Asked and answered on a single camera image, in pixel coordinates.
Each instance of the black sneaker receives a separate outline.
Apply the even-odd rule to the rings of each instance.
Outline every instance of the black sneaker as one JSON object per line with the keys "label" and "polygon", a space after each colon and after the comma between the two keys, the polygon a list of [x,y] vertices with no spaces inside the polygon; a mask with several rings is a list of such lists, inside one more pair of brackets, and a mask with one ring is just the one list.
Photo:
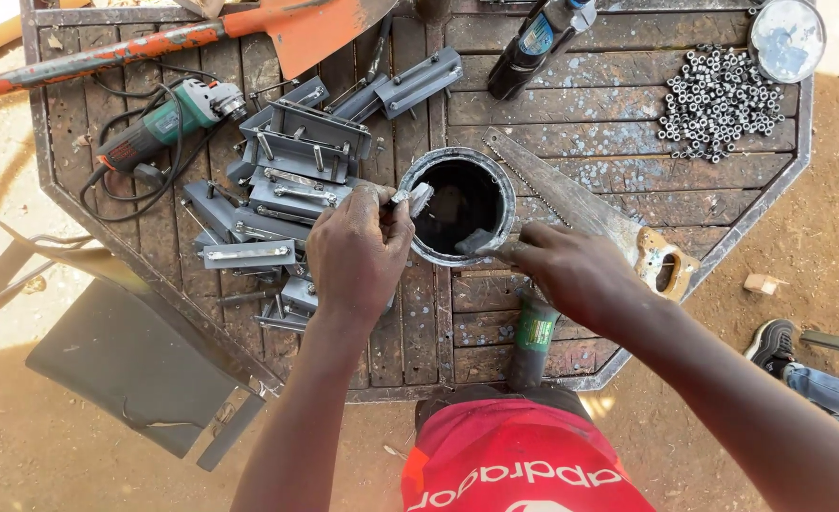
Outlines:
{"label": "black sneaker", "polygon": [[745,351],[745,357],[777,379],[783,378],[783,368],[795,362],[793,358],[793,323],[779,318],[770,320],[755,331],[755,342]]}

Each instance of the pile of hex nuts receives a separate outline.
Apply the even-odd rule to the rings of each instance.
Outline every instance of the pile of hex nuts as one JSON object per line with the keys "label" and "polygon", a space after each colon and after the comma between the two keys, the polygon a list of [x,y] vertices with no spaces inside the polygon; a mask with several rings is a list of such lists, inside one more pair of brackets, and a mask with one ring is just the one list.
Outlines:
{"label": "pile of hex nuts", "polygon": [[783,90],[761,75],[748,52],[721,45],[698,45],[679,76],[666,81],[666,115],[659,138],[684,140],[673,158],[706,158],[718,163],[735,150],[733,141],[757,133],[768,136],[785,120],[779,101]]}

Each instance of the table top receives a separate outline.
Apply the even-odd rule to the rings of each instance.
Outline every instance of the table top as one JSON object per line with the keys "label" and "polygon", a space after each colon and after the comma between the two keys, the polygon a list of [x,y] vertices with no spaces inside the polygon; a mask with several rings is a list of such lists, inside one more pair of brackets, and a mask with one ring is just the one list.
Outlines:
{"label": "table top", "polygon": [[[792,183],[810,154],[811,79],[785,88],[781,105],[787,120],[771,136],[742,138],[732,157],[719,164],[671,159],[668,155],[678,143],[655,136],[668,93],[665,81],[677,74],[684,53],[701,43],[744,47],[751,22],[744,9],[753,5],[749,0],[600,1],[596,25],[574,39],[569,53],[553,61],[514,102],[494,101],[485,90],[485,78],[516,34],[517,16],[532,4],[452,0],[452,18],[439,27],[426,27],[409,6],[398,6],[391,51],[381,68],[398,73],[448,45],[461,53],[464,77],[450,88],[449,99],[439,93],[418,105],[415,120],[404,115],[388,121],[380,114],[367,119],[364,124],[374,142],[369,159],[360,164],[361,177],[395,187],[416,158],[446,145],[474,147],[495,157],[482,143],[486,128],[495,126],[702,259],[693,290]],[[71,13],[45,9],[31,17],[35,23],[26,36],[29,60],[140,37],[195,19],[178,8]],[[365,75],[376,34],[377,29],[368,30],[303,77],[318,74],[335,98],[356,76]],[[165,55],[162,61],[207,70],[236,83],[244,93],[280,81],[277,55],[265,35],[190,48]],[[181,75],[143,61],[108,70],[100,80],[108,87],[143,91]],[[238,129],[223,127],[176,180],[173,191],[146,215],[105,225],[77,207],[75,195],[93,170],[96,142],[81,146],[75,141],[85,133],[96,137],[107,119],[145,100],[110,95],[89,78],[48,86],[32,92],[31,98],[36,126],[49,126],[36,130],[45,191],[217,345],[279,393],[295,364],[300,336],[260,328],[252,320],[261,309],[256,302],[216,306],[218,297],[266,285],[205,270],[192,246],[201,228],[179,205],[188,182],[213,179],[229,185],[224,171],[237,158],[232,146],[242,140]],[[251,104],[249,111],[255,111]],[[189,137],[187,146],[201,136]],[[155,163],[164,169],[168,155]],[[144,185],[137,186],[144,191]],[[531,219],[556,221],[530,189],[519,181],[514,186],[515,232]],[[125,214],[133,208],[100,190],[94,199],[103,213]],[[522,283],[522,276],[499,262],[448,269],[412,253],[393,307],[368,339],[347,400],[416,400],[443,386],[501,382],[520,308],[514,291]],[[546,372],[550,381],[572,389],[599,389],[629,358],[614,343],[561,320]]]}

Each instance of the paint can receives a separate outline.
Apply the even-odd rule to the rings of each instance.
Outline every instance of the paint can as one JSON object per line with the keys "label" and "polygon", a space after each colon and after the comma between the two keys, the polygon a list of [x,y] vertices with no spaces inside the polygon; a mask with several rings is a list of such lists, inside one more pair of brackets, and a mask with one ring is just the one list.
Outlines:
{"label": "paint can", "polygon": [[748,38],[761,74],[781,84],[811,76],[827,46],[821,14],[804,0],[767,0]]}
{"label": "paint can", "polygon": [[428,262],[462,267],[484,258],[461,254],[454,246],[479,228],[501,244],[514,225],[516,196],[508,174],[490,157],[469,147],[450,146],[426,153],[410,166],[401,189],[428,183],[435,193],[414,220],[412,249]]}

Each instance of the sandy ground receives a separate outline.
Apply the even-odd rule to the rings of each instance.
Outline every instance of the sandy ground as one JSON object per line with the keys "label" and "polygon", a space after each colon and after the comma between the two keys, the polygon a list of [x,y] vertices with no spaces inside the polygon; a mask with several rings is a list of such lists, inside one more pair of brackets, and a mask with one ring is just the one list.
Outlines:
{"label": "sandy ground", "polygon": [[[820,0],[830,46],[814,101],[812,165],[687,300],[698,320],[743,350],[755,327],[775,317],[839,334],[839,1]],[[23,62],[17,44],[0,50],[0,71]],[[0,220],[31,235],[81,232],[39,191],[27,95],[0,99]],[[0,229],[0,252],[9,238]],[[750,273],[789,282],[774,297],[749,294]],[[179,460],[24,367],[35,342],[88,278],[54,268],[46,290],[0,311],[0,510],[224,510],[255,433],[271,406],[211,474]],[[839,375],[839,354],[798,347],[799,360]],[[678,395],[632,361],[586,402],[634,482],[668,510],[766,510],[732,459]],[[353,405],[337,456],[334,510],[398,510],[403,450],[412,441],[412,403]],[[777,449],[771,448],[771,457]]]}

